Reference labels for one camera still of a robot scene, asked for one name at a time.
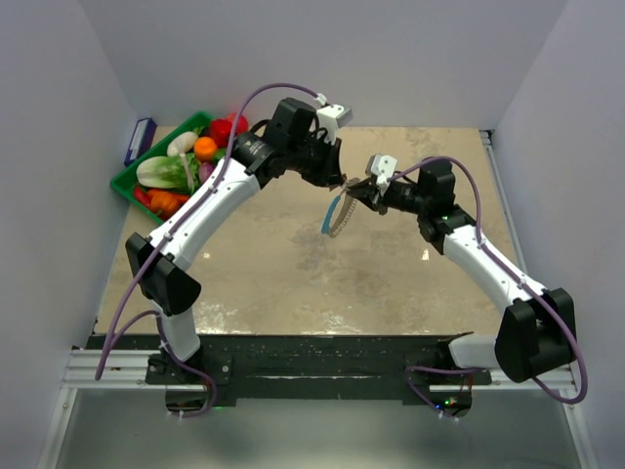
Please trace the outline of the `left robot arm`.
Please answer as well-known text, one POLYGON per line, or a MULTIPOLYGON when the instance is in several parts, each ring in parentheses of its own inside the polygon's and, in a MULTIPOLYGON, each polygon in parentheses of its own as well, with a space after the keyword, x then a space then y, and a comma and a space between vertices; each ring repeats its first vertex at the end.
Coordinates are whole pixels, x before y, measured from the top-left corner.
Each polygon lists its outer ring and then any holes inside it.
POLYGON ((338 131, 352 118, 347 106, 315 109, 293 98, 281 100, 261 135, 236 136, 230 158, 177 214, 149 236, 127 240, 131 269, 141 274, 141 291, 156 306, 163 340, 173 352, 167 369, 179 382, 191 383, 202 371, 192 314, 201 286, 187 273, 194 258, 241 204, 287 171, 315 187, 342 186, 338 131))

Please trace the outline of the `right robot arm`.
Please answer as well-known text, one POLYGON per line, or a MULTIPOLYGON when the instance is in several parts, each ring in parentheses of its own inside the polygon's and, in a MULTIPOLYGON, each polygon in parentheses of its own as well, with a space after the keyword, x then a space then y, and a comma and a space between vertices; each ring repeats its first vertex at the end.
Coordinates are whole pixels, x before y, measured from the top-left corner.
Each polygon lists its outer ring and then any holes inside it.
POLYGON ((364 181, 348 193, 380 214, 390 209, 414 214, 422 238, 457 265, 501 313, 495 337, 460 335, 435 360, 437 377, 458 383, 470 368, 499 368, 514 382, 536 378, 574 361, 572 298, 548 289, 508 260, 487 239, 478 221, 455 201, 455 176, 445 158, 420 166, 418 179, 405 182, 389 155, 372 156, 364 181))

